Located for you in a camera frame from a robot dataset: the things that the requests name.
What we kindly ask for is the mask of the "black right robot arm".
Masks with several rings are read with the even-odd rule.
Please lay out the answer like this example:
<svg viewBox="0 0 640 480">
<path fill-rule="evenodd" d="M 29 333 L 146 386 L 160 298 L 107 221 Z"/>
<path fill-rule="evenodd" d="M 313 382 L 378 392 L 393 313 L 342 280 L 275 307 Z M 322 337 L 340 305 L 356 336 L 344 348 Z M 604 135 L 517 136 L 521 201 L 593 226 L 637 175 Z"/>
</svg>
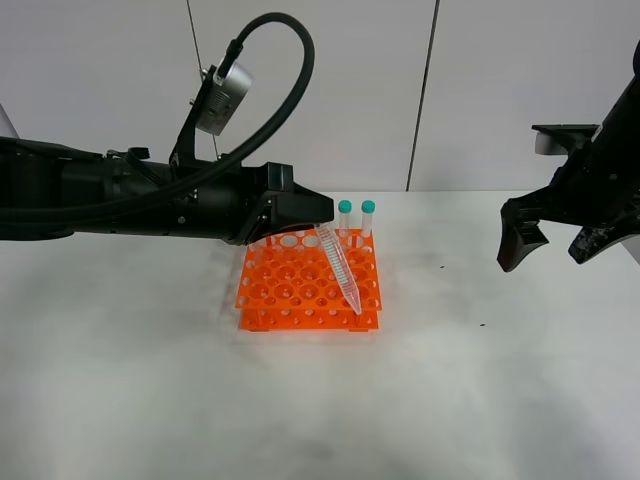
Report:
<svg viewBox="0 0 640 480">
<path fill-rule="evenodd" d="M 605 119 L 596 124 L 534 125 L 535 152 L 563 155 L 550 183 L 507 200 L 500 210 L 497 262 L 513 271 L 548 243 L 541 221 L 573 225 L 568 249 L 583 264 L 611 246 L 639 235 L 639 53 L 634 76 Z"/>
</svg>

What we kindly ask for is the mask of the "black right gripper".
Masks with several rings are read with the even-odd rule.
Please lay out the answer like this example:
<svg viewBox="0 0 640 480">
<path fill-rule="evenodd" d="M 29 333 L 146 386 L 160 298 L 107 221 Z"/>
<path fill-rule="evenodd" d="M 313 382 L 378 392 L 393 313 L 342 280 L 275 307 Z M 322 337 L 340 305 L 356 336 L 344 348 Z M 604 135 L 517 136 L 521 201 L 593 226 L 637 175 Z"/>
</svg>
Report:
<svg viewBox="0 0 640 480">
<path fill-rule="evenodd" d="M 638 236 L 637 217 L 610 226 L 626 212 L 638 190 L 639 126 L 600 125 L 591 139 L 567 155 L 547 186 L 502 206 L 498 264 L 504 272 L 512 272 L 549 243 L 539 228 L 540 220 L 588 226 L 568 249 L 577 264 Z"/>
</svg>

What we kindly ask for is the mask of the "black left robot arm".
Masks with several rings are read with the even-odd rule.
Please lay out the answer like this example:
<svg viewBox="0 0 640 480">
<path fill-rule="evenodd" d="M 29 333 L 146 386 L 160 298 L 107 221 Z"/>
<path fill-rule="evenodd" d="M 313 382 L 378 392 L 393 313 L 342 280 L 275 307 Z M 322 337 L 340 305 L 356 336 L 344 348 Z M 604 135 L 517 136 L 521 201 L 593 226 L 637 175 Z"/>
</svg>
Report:
<svg viewBox="0 0 640 480">
<path fill-rule="evenodd" d="M 91 207 L 149 194 L 178 179 L 179 170 L 149 161 L 144 147 L 105 154 L 4 137 L 1 205 L 12 209 Z M 222 240 L 247 245 L 271 235 L 332 221 L 334 202 L 293 178 L 290 165 L 235 166 L 182 198 L 141 212 L 16 225 L 3 222 L 8 241 L 65 238 L 76 232 Z"/>
</svg>

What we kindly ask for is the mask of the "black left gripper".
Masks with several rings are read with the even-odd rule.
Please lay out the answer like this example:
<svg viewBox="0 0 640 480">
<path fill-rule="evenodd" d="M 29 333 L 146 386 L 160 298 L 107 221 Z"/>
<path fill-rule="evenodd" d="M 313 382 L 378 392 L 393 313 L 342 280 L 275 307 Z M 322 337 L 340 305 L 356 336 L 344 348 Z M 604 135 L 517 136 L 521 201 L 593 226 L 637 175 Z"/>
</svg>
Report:
<svg viewBox="0 0 640 480">
<path fill-rule="evenodd" d="M 174 201 L 168 234 L 247 245 L 330 223 L 334 201 L 296 183 L 289 165 L 232 169 Z"/>
</svg>

